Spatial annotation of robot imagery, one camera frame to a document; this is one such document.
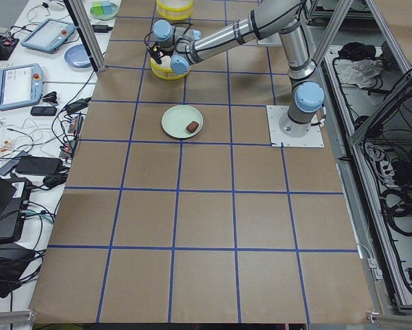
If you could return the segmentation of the yellow steamer basket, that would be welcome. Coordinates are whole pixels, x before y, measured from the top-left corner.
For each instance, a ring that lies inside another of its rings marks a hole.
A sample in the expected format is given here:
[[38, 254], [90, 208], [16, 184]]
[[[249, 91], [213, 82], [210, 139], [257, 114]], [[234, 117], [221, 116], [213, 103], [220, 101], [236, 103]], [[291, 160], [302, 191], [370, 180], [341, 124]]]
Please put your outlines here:
[[193, 0], [156, 0], [158, 14], [169, 20], [188, 19], [193, 12]]
[[183, 74], [176, 74], [171, 69], [171, 57], [163, 56], [162, 63], [158, 64], [153, 58], [151, 59], [151, 70], [155, 76], [162, 80], [178, 80], [188, 75], [189, 71]]

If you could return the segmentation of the brown steamed bun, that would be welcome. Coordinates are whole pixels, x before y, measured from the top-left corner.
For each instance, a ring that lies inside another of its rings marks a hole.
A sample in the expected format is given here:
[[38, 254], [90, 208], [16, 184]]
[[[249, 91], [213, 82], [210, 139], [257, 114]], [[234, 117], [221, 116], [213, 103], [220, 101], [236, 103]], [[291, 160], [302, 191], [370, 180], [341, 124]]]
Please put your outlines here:
[[192, 121], [190, 122], [187, 126], [186, 126], [186, 131], [190, 134], [196, 132], [196, 130], [198, 130], [199, 128], [199, 122], [197, 121]]

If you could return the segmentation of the green plate with blocks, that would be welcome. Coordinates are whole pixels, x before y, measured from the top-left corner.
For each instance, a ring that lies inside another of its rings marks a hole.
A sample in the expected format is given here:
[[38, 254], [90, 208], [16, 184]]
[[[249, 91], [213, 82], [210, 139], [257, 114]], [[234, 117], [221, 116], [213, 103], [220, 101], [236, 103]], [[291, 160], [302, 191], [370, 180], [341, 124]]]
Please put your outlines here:
[[108, 21], [117, 16], [119, 5], [110, 1], [93, 1], [89, 10], [90, 15], [101, 21]]

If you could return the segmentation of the light green plate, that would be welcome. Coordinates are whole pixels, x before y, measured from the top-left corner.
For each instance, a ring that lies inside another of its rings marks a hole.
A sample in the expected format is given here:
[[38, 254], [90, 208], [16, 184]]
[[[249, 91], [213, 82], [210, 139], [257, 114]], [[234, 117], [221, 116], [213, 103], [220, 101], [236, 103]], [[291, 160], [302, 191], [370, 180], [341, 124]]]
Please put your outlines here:
[[[199, 122], [199, 128], [196, 132], [190, 134], [185, 128], [192, 121]], [[203, 123], [202, 113], [195, 107], [184, 104], [166, 110], [161, 120], [164, 132], [177, 139], [187, 139], [195, 136], [201, 131]]]

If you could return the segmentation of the blue plate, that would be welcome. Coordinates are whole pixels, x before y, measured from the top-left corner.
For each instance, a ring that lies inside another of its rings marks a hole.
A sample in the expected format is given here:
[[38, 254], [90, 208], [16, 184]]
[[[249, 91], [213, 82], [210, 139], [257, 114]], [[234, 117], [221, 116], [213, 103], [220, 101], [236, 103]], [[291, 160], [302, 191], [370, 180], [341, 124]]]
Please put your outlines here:
[[85, 68], [91, 66], [91, 61], [83, 44], [69, 48], [64, 55], [64, 59], [72, 67]]

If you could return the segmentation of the far teach pendant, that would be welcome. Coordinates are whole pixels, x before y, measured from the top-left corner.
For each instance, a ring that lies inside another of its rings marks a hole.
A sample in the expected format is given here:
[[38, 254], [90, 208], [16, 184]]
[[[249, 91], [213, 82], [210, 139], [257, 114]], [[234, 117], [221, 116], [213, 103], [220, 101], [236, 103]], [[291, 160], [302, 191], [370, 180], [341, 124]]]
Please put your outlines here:
[[57, 19], [47, 19], [35, 28], [21, 45], [31, 50], [54, 53], [75, 32], [73, 23]]

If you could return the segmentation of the teach pendant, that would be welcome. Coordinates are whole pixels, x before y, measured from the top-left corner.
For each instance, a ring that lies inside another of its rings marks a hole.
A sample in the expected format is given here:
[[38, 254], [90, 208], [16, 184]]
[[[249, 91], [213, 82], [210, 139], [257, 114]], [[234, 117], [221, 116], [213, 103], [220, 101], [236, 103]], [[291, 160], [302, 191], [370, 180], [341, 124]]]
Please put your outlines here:
[[31, 50], [54, 53], [75, 32], [73, 23], [57, 19], [47, 19], [35, 28], [21, 45]]
[[37, 63], [0, 69], [0, 111], [37, 105], [43, 95], [43, 70]]

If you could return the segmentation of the black phone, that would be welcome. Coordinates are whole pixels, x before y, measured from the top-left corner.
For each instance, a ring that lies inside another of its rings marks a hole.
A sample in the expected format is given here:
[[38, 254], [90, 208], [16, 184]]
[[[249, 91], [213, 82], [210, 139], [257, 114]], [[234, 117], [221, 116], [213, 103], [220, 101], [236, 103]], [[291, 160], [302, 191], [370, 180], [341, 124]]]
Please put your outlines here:
[[53, 106], [36, 106], [32, 107], [30, 110], [30, 115], [34, 117], [41, 117], [41, 116], [55, 116], [57, 113], [57, 108]]

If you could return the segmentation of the near teach pendant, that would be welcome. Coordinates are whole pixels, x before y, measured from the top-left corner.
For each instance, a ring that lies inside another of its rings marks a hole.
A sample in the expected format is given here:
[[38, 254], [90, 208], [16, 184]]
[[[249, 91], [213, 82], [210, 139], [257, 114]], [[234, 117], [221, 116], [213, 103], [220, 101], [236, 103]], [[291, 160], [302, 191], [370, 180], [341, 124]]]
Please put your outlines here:
[[43, 70], [37, 63], [0, 69], [0, 111], [37, 105], [43, 95]]

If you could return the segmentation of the black power adapter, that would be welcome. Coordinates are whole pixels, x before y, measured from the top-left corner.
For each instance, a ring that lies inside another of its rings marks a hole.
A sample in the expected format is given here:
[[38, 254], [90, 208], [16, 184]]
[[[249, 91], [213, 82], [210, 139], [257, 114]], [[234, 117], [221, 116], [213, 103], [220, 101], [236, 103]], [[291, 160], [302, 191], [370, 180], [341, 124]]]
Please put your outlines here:
[[56, 174], [63, 162], [55, 157], [22, 157], [15, 171], [24, 175], [53, 175]]

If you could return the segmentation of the white crumpled cloth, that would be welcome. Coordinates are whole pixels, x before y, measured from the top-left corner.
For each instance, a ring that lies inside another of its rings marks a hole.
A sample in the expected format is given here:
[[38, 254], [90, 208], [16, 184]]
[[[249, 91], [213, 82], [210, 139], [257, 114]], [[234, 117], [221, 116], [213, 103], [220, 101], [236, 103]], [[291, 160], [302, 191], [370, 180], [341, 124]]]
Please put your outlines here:
[[339, 74], [343, 84], [356, 85], [364, 89], [374, 86], [376, 77], [380, 75], [383, 64], [379, 60], [359, 60], [348, 64]]

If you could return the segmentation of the black laptop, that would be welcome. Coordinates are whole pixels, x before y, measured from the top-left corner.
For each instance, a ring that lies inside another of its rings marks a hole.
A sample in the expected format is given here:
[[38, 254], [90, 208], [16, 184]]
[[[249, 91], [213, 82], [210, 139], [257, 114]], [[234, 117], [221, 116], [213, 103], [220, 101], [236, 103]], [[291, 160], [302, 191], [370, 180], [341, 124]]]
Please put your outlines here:
[[14, 243], [21, 238], [30, 185], [31, 181], [24, 177], [0, 177], [0, 244]]

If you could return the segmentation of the aluminium frame post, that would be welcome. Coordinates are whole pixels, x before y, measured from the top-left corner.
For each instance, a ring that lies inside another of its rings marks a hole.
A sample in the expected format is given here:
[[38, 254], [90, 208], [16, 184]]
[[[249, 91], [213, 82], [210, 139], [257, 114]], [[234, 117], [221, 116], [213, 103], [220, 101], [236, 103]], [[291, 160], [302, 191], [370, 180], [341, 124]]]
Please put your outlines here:
[[91, 22], [82, 1], [64, 0], [65, 7], [78, 30], [93, 71], [97, 74], [105, 71], [105, 59], [102, 55]]

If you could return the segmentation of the aluminium side frame rack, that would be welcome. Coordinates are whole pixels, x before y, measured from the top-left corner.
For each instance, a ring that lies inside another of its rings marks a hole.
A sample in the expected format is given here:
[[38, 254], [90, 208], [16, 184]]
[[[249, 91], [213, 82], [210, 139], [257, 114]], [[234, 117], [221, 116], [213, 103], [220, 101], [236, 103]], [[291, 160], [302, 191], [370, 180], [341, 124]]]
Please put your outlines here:
[[[340, 171], [360, 247], [377, 265], [381, 309], [412, 316], [412, 1], [310, 1], [307, 30], [336, 113]], [[343, 84], [354, 61], [383, 64], [374, 86]]]

